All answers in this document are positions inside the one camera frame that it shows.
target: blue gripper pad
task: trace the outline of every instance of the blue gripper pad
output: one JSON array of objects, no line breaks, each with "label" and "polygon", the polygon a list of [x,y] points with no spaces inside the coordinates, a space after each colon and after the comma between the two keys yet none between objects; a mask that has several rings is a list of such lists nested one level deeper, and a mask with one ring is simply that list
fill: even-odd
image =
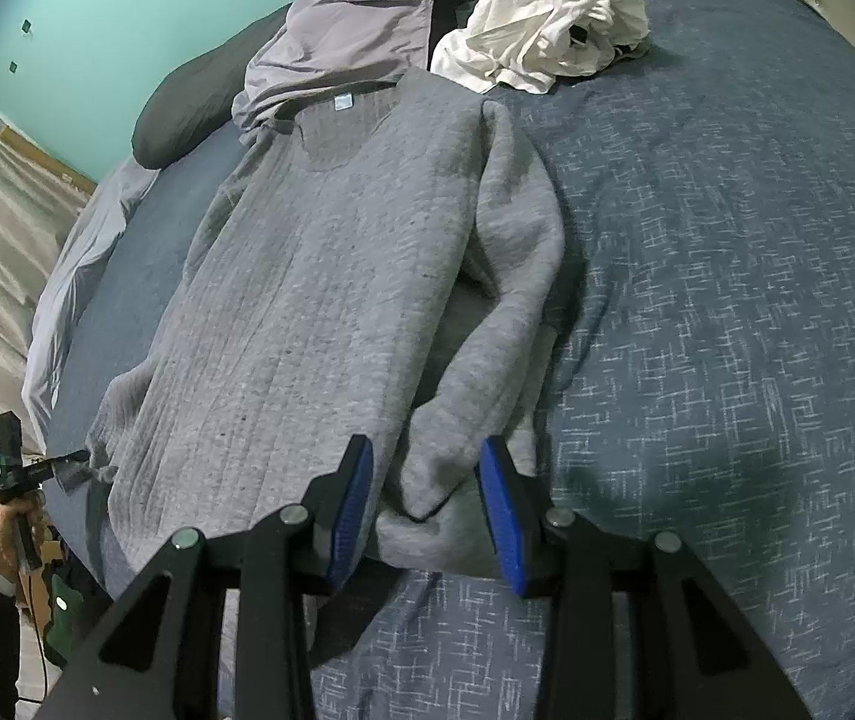
[{"label": "blue gripper pad", "polygon": [[354,550],[360,536],[364,509],[371,495],[373,480],[373,445],[366,436],[354,436],[347,451],[355,451],[354,468],[347,482],[347,492],[341,501],[334,527],[330,533],[330,563],[328,581],[338,592],[352,570]]},{"label": "blue gripper pad", "polygon": [[[499,443],[504,446],[503,440],[499,440]],[[488,526],[491,528],[501,574],[515,593],[523,596],[527,586],[527,572],[524,570],[520,522],[505,480],[506,473],[517,471],[506,447],[500,454],[498,458],[498,447],[494,440],[485,440],[481,445],[481,495],[487,509]]]}]

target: bed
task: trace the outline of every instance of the bed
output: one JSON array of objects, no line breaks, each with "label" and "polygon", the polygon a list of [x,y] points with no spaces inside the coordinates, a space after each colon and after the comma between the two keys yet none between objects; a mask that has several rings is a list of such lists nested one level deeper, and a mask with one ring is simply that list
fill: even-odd
[{"label": "bed", "polygon": [[[851,0],[645,1],[642,59],[544,97],[490,93],[544,158],[568,234],[542,470],[603,528],[679,532],[813,715],[853,718]],[[224,124],[142,201],[75,330],[49,454],[83,443],[146,354],[237,135]],[[45,490],[89,560],[83,490]],[[117,593],[131,570],[109,527],[102,546]],[[545,630],[546,606],[501,581],[363,562],[320,610],[319,717],[529,717]]]}]

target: black metal bracket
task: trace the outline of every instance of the black metal bracket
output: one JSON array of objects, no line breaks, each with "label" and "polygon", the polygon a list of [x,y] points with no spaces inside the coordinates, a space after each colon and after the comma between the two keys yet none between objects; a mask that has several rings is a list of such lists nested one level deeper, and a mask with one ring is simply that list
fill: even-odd
[{"label": "black metal bracket", "polygon": [[675,533],[615,536],[555,508],[517,473],[506,442],[478,466],[504,575],[523,597],[550,596],[538,720],[613,720],[613,594],[631,602],[638,720],[810,720],[774,656],[717,579]]}]

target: human hand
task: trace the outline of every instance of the human hand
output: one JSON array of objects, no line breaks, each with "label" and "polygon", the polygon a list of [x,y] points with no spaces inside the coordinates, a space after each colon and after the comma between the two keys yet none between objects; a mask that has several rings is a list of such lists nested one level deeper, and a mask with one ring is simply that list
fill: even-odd
[{"label": "human hand", "polygon": [[17,549],[14,546],[16,517],[18,514],[27,517],[37,547],[43,541],[43,526],[40,522],[42,505],[40,490],[34,490],[10,503],[0,504],[0,575],[8,581],[17,582]]}]

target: screw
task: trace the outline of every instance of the screw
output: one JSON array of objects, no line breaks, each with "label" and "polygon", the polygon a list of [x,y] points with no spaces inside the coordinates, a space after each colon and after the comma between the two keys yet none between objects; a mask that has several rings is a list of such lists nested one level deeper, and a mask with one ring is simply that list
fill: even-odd
[{"label": "screw", "polygon": [[683,541],[680,540],[680,536],[676,533],[661,531],[654,536],[654,546],[661,550],[661,552],[673,555],[675,552],[680,552],[680,548],[683,546]]},{"label": "screw", "polygon": [[544,519],[548,525],[553,525],[555,528],[569,528],[574,524],[574,519],[577,517],[570,509],[548,509],[547,514],[544,514]]},{"label": "screw", "polygon": [[280,510],[280,521],[285,525],[301,525],[307,521],[307,517],[310,517],[310,512],[300,504],[285,506]]},{"label": "screw", "polygon": [[171,543],[175,549],[190,549],[200,541],[200,533],[194,528],[181,528],[171,536]]}]

